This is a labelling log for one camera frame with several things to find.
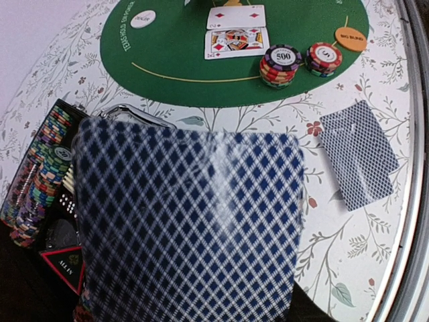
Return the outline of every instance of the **white table surface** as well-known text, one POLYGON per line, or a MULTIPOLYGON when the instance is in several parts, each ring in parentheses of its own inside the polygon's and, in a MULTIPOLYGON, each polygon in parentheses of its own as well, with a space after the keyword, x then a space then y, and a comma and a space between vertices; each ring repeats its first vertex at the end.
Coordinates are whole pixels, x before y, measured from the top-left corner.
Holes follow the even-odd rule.
POLYGON ((304 230, 296 280, 335 319, 365 320, 378 305, 391 272, 410 187, 410 88, 394 1, 363 0, 371 25, 368 49, 339 77, 283 101, 228 109, 167 105, 120 87, 99 56, 102 26, 116 2, 98 0, 82 8, 25 77, 0 123, 1 197, 57 98, 78 101, 89 113, 129 103, 186 129, 292 133, 300 139, 306 157, 304 230), (348 212, 336 199, 339 188, 330 162, 309 129, 321 115, 361 99, 368 101, 378 118, 400 168, 390 176, 392 196, 348 212))

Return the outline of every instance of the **poker chip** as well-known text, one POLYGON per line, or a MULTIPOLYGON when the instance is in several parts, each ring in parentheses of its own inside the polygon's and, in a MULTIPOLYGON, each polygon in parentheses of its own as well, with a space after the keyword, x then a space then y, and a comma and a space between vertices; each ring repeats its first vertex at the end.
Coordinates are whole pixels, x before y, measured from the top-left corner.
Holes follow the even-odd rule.
POLYGON ((295 72, 275 72, 270 70, 268 65, 265 63, 265 59, 262 58, 259 63, 259 72, 263 74, 266 79, 273 81, 290 81, 295 77, 295 72))
POLYGON ((319 77, 330 77, 343 62, 341 51, 326 42, 317 42, 306 51, 307 70, 319 77))
POLYGON ((61 115, 64 119, 66 119, 69 122, 72 122, 72 120, 73 120, 73 118, 67 112, 65 112, 63 109, 61 109, 58 106, 54 106, 52 111, 58 113, 59 115, 61 115))
POLYGON ((294 47, 284 44, 271 46, 259 63, 261 80, 271 88, 284 89, 292 84, 301 63, 301 53, 294 47))
POLYGON ((297 70, 302 62, 302 56, 297 49, 289 45, 273 45, 265 52, 268 66, 280 72, 297 70))
POLYGON ((70 168, 70 150, 59 146, 73 118, 55 106, 36 134, 0 211, 0 220, 13 228, 13 242, 31 247, 46 210, 70 168))

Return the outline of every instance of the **red flower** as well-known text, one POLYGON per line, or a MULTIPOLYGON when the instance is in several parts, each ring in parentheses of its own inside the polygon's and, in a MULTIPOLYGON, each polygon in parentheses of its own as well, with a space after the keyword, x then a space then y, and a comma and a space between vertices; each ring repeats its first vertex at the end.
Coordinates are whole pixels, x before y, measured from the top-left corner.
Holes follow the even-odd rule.
POLYGON ((307 123, 307 127, 307 133, 313 136, 318 136, 319 133, 322 131, 319 121, 315 121, 313 124, 307 123))
POLYGON ((315 198, 308 198, 308 204, 312 207, 312 208, 316 208, 317 207, 317 201, 315 198))

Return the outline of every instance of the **green leaf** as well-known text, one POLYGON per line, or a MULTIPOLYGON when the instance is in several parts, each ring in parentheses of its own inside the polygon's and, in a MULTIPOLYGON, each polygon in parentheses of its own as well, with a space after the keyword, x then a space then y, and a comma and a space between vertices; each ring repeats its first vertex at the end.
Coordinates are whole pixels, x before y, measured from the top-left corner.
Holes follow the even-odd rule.
POLYGON ((203 126, 204 125, 204 119, 201 116, 190 116, 185 117, 184 119, 179 119, 178 121, 181 121, 188 125, 197 125, 197 126, 203 126))
POLYGON ((350 291, 343 283, 338 283, 331 291, 334 298, 348 307, 355 307, 351 301, 350 291))
POLYGON ((109 95, 110 95, 110 92, 105 93, 105 96, 101 97, 100 103, 104 102, 107 99, 107 97, 109 97, 109 95))
POLYGON ((341 190, 337 190, 332 197, 329 199, 329 203, 332 200, 344 200, 343 194, 341 193, 341 190))
POLYGON ((403 92, 408 92, 408 90, 410 89, 410 84, 406 83, 404 86, 398 88, 400 91, 403 92))

